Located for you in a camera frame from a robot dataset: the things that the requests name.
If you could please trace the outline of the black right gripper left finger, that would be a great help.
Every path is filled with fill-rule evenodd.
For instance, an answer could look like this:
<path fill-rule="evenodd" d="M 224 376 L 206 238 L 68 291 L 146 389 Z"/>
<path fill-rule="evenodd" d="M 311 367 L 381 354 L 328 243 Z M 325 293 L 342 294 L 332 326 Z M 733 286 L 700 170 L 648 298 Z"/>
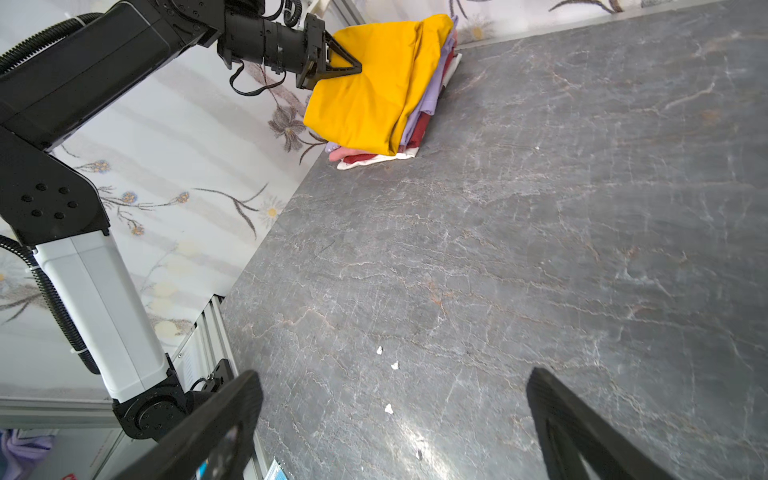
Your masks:
<path fill-rule="evenodd" d="M 242 479 L 262 403 L 258 374 L 241 373 L 116 478 Z"/>

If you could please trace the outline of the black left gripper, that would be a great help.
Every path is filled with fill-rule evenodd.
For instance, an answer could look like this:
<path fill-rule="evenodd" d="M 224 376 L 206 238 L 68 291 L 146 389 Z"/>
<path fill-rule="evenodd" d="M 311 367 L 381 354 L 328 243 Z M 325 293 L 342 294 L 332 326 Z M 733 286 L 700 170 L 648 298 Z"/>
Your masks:
<path fill-rule="evenodd" d="M 227 13 L 217 53 L 228 68 L 233 62 L 254 62 L 276 73 L 293 73 L 296 86 L 313 90 L 322 80 L 362 72 L 362 63 L 325 32 L 323 19 L 308 14 L 303 30 L 242 14 Z"/>

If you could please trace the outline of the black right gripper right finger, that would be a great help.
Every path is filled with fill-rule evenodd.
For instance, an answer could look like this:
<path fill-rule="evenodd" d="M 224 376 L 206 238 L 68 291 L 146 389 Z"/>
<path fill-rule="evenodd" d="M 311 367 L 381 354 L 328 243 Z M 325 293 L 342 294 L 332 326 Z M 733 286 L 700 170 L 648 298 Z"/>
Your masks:
<path fill-rule="evenodd" d="M 549 370 L 532 370 L 526 395 L 549 478 L 672 477 Z"/>

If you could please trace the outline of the yellow t-shirt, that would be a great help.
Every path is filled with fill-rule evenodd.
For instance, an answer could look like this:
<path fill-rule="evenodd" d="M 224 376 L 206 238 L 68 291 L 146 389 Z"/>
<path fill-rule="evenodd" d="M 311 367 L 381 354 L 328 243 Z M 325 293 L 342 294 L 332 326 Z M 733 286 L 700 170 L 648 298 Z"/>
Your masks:
<path fill-rule="evenodd" d="M 309 97 L 305 126 L 342 147 L 397 153 L 453 28 L 451 17 L 437 14 L 337 31 L 333 37 L 362 63 L 362 72 L 320 81 Z"/>

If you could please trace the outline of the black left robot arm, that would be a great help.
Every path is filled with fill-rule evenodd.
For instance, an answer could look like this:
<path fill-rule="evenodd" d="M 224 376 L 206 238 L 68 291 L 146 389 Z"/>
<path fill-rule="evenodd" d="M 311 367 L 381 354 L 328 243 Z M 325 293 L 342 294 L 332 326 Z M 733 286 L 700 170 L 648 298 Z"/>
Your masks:
<path fill-rule="evenodd" d="M 160 325 L 243 272 L 325 146 L 308 90 L 336 43 L 298 1 L 5 1 L 1 29 L 61 14 L 1 58 L 1 275 L 34 285 L 99 381 L 87 415 L 154 438 L 188 413 Z"/>

